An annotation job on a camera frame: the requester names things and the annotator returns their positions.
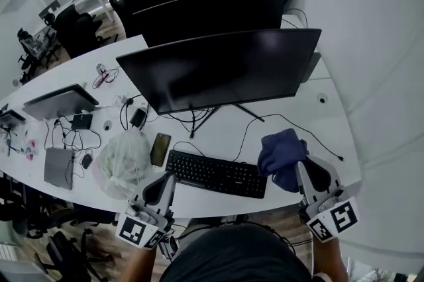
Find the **person's right forearm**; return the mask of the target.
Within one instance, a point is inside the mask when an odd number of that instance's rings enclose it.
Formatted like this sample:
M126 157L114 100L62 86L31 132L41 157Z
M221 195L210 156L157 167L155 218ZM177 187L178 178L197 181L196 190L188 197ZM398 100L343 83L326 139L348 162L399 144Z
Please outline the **person's right forearm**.
M325 274L332 282L349 282L337 238L322 243L313 236L313 274Z

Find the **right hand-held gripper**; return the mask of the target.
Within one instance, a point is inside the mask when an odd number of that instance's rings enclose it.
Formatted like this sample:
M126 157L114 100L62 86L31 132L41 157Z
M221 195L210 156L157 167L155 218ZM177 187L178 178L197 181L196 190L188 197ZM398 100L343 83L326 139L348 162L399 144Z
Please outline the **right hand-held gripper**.
M360 220L356 199L340 186L333 165L315 156L296 164L299 192L305 200L299 208L301 221L325 243L339 237Z

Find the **small dark monitor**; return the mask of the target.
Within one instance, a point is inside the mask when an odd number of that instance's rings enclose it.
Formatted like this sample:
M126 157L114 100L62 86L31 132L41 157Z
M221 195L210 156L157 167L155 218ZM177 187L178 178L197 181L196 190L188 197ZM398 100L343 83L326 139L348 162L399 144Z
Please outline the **small dark monitor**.
M18 125L22 125L26 122L26 119L14 110L8 110L0 114L0 126L5 128L15 128Z

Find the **grey monitor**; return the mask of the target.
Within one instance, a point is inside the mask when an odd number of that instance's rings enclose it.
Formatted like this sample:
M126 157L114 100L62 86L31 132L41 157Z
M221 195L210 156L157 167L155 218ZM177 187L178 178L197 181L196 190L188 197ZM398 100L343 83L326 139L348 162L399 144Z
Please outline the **grey monitor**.
M73 84L24 103L23 112L36 120L93 112L99 102L81 85Z

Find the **black mini computer box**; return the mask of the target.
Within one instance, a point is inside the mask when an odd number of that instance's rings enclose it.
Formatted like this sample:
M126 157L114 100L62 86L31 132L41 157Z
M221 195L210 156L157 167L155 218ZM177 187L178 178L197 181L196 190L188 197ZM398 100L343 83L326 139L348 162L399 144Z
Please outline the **black mini computer box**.
M92 114L78 114L74 115L71 128L73 130L89 130L93 120Z

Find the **dark blue cloth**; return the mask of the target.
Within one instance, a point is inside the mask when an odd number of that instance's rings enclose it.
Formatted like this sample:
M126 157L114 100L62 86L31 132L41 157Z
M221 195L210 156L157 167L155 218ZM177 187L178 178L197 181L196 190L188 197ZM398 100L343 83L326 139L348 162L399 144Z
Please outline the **dark blue cloth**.
M295 168L309 154L307 142L300 140L294 129L264 136L261 139L257 167L262 177L272 176L272 182L290 193L298 193Z

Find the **closed grey laptop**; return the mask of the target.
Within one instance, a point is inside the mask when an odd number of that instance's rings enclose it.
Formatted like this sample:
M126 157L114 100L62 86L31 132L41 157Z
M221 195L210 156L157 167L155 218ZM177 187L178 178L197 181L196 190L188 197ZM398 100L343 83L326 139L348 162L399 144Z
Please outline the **closed grey laptop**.
M72 190L74 152L70 149L48 148L44 162L44 182Z

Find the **dark smartphone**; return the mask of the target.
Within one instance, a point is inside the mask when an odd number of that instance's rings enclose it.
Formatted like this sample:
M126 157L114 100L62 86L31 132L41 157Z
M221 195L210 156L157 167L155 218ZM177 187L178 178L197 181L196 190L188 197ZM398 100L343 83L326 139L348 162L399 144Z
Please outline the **dark smartphone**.
M150 163L152 165L162 167L168 147L170 145L171 136L167 134L158 133L155 137L151 152L150 152Z

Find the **clear plastic bag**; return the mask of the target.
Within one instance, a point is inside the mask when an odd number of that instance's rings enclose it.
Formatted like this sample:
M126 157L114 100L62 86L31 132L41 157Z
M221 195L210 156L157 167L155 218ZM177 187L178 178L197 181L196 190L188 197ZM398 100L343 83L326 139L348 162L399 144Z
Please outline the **clear plastic bag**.
M137 185L154 173L146 136L132 128L112 137L92 163L91 172L108 197L131 198Z

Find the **person's torso in grey shirt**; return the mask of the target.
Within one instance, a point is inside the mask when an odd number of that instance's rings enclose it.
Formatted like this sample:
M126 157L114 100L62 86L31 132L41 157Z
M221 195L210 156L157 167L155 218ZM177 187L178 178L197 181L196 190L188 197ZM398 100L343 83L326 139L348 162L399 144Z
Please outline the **person's torso in grey shirt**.
M297 256L269 230L223 226L190 243L160 282L312 282Z

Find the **large curved black monitor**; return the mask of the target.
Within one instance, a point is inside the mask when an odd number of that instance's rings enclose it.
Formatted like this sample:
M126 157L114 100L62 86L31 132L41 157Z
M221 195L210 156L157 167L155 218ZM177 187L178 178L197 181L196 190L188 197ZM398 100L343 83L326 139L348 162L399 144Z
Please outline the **large curved black monitor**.
M230 32L117 57L158 115L293 97L305 78L318 28Z

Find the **person's left forearm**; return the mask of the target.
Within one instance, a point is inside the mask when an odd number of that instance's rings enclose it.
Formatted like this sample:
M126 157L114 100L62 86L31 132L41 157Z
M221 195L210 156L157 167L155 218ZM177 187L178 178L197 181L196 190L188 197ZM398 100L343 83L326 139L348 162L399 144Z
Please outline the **person's left forearm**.
M151 282L156 248L152 250L136 249L126 268L127 282Z

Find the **black keyboard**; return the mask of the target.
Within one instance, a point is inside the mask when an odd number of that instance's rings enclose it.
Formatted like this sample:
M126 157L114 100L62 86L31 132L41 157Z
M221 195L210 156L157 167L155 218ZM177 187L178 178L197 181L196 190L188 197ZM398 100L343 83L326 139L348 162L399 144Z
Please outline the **black keyboard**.
M166 171L178 183L217 193L262 199L266 192L267 178L255 165L171 150Z

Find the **white radiator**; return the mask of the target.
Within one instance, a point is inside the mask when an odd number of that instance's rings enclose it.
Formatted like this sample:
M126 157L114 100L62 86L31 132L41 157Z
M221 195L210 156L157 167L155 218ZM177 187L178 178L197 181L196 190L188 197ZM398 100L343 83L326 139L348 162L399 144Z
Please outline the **white radiator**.
M17 261L17 247L9 244L0 244L0 260Z

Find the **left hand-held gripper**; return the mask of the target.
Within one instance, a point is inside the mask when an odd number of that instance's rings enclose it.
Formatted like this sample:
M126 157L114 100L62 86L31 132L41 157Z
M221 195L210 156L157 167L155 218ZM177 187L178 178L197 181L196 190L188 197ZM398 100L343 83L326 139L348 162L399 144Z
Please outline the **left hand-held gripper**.
M135 198L119 215L115 236L136 248L155 248L174 223L170 207L175 187L176 177L170 171L143 179L135 189Z

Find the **pink small items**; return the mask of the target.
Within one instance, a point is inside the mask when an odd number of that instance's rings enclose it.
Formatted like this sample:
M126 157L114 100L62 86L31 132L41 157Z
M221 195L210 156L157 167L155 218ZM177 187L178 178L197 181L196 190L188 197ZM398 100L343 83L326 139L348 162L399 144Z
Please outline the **pink small items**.
M33 161L33 159L38 155L38 148L35 140L29 140L26 143L26 147L24 148L24 155L28 161Z

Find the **black power adapter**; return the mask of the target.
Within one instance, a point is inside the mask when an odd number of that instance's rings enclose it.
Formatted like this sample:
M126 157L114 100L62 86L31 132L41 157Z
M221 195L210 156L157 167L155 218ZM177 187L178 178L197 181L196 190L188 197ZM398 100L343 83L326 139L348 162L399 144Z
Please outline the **black power adapter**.
M130 119L130 125L132 128L141 129L146 119L146 111L141 108L137 108L132 118Z

